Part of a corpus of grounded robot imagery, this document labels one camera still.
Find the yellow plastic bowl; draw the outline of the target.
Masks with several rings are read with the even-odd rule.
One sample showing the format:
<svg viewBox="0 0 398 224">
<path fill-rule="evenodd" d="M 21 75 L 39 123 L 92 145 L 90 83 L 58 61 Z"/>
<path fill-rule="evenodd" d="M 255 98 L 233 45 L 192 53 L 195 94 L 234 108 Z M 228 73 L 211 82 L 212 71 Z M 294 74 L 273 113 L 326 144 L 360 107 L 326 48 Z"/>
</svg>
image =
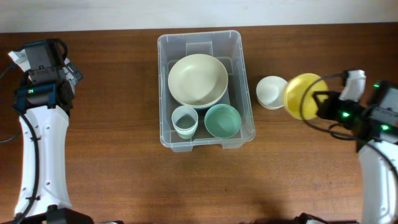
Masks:
<svg viewBox="0 0 398 224">
<path fill-rule="evenodd" d="M 305 90 L 320 77 L 313 73 L 303 73 L 291 79 L 284 89 L 283 103 L 287 112 L 295 119 L 301 119 L 300 102 Z M 317 117 L 318 106 L 312 98 L 314 91 L 328 91 L 326 81 L 321 80 L 311 87 L 303 102 L 303 117 L 314 119 Z"/>
</svg>

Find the white plastic bowl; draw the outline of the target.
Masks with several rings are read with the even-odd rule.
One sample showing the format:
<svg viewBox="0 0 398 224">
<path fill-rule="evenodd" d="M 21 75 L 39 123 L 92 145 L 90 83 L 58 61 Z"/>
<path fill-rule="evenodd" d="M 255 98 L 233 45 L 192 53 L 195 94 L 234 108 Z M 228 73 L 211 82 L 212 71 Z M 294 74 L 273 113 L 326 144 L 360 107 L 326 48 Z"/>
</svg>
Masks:
<svg viewBox="0 0 398 224">
<path fill-rule="evenodd" d="M 286 85 L 287 81 L 277 76 L 268 76 L 260 80 L 256 87 L 256 96 L 260 105 L 269 110 L 283 107 L 283 93 Z"/>
</svg>

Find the grey plastic cup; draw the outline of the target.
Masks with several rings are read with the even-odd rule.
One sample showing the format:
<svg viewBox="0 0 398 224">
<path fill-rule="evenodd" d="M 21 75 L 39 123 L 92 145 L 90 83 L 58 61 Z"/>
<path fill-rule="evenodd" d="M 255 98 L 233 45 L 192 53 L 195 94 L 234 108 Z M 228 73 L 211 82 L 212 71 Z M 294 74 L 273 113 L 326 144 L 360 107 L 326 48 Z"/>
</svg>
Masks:
<svg viewBox="0 0 398 224">
<path fill-rule="evenodd" d="M 198 122 L 198 114 L 190 106 L 179 106 L 172 113 L 172 123 L 179 129 L 189 129 Z"/>
</svg>

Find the green plastic cup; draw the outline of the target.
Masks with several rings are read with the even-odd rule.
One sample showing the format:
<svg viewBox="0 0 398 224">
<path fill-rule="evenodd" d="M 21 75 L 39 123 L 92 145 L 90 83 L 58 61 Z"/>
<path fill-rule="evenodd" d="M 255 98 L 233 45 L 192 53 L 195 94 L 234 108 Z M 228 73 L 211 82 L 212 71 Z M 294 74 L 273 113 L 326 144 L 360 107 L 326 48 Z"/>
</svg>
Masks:
<svg viewBox="0 0 398 224">
<path fill-rule="evenodd" d="M 177 134 L 179 135 L 179 137 L 180 138 L 182 138 L 182 139 L 190 139 L 190 138 L 192 138 L 193 136 L 194 136 L 194 134 L 195 134 L 195 131 L 191 131 L 191 132 L 180 132 L 180 131 L 177 131 Z"/>
</svg>

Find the dark blue plastic plate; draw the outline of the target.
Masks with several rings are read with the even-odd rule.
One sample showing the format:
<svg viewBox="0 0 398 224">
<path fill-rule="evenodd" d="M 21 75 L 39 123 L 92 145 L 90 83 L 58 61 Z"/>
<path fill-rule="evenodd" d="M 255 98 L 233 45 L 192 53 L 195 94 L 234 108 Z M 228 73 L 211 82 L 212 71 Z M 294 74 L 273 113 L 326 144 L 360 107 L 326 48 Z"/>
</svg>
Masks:
<svg viewBox="0 0 398 224">
<path fill-rule="evenodd" d="M 217 105 L 217 104 L 208 105 L 208 106 L 201 106 L 201 107 L 199 107 L 199 106 L 189 106 L 189 107 L 191 107 L 191 108 L 193 108 L 195 110 L 207 110 L 207 109 L 210 109 L 212 106 L 215 106 L 215 105 Z"/>
</svg>

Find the beige plate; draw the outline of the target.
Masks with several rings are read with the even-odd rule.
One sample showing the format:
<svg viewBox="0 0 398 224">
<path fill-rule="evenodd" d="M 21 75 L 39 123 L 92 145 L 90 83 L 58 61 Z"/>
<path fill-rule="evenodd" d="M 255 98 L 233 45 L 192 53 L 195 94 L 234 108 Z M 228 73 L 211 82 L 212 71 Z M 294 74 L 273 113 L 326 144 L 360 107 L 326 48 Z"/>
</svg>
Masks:
<svg viewBox="0 0 398 224">
<path fill-rule="evenodd" d="M 193 54 L 180 59 L 169 71 L 168 88 L 185 106 L 208 106 L 219 101 L 228 87 L 225 66 L 210 55 Z"/>
</svg>

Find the white plastic cup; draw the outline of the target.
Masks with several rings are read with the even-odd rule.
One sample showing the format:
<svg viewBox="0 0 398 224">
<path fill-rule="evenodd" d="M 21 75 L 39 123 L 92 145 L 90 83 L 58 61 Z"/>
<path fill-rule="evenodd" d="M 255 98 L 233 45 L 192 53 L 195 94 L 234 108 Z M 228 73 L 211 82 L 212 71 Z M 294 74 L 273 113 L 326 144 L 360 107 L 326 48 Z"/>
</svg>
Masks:
<svg viewBox="0 0 398 224">
<path fill-rule="evenodd" d="M 180 133 L 180 134 L 189 134 L 192 132 L 195 132 L 197 129 L 198 124 L 195 123 L 193 126 L 190 126 L 188 128 L 181 128 L 178 127 L 176 124 L 173 124 L 174 129 L 176 130 L 176 132 Z"/>
</svg>

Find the mint green plastic bowl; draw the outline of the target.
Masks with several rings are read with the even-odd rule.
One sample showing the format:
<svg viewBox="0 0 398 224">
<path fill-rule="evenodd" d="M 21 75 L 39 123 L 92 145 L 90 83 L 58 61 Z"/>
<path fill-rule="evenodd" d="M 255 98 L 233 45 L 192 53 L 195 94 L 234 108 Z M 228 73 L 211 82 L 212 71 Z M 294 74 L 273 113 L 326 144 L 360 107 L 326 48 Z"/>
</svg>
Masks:
<svg viewBox="0 0 398 224">
<path fill-rule="evenodd" d="M 241 128 L 241 115 L 231 105 L 217 104 L 212 106 L 205 115 L 205 128 L 216 138 L 233 137 Z"/>
</svg>

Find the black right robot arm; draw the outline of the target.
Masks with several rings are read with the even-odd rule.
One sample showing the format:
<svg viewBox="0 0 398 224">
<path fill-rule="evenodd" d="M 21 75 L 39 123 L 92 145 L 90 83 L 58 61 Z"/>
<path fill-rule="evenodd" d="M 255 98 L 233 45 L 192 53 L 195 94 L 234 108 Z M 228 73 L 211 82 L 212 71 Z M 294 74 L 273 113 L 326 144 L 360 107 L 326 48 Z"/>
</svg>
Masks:
<svg viewBox="0 0 398 224">
<path fill-rule="evenodd" d="M 397 85 L 381 80 L 367 106 L 341 99 L 341 93 L 314 90 L 322 78 L 303 89 L 299 101 L 302 119 L 305 97 L 315 103 L 317 115 L 332 121 L 329 128 L 307 126 L 344 141 L 355 141 L 363 176 L 362 223 L 397 223 Z"/>
</svg>

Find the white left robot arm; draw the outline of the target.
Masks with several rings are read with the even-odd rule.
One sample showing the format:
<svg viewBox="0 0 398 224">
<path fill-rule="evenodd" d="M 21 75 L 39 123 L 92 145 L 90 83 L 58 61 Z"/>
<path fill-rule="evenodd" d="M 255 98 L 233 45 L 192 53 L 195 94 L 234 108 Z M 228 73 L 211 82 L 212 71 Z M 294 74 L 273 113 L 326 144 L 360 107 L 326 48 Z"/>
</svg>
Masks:
<svg viewBox="0 0 398 224">
<path fill-rule="evenodd" d="M 75 85 L 82 75 L 69 59 L 51 63 L 26 50 L 10 58 L 27 78 L 16 90 L 14 109 L 23 138 L 21 191 L 14 223 L 92 223 L 72 210 L 66 183 L 65 140 Z"/>
</svg>

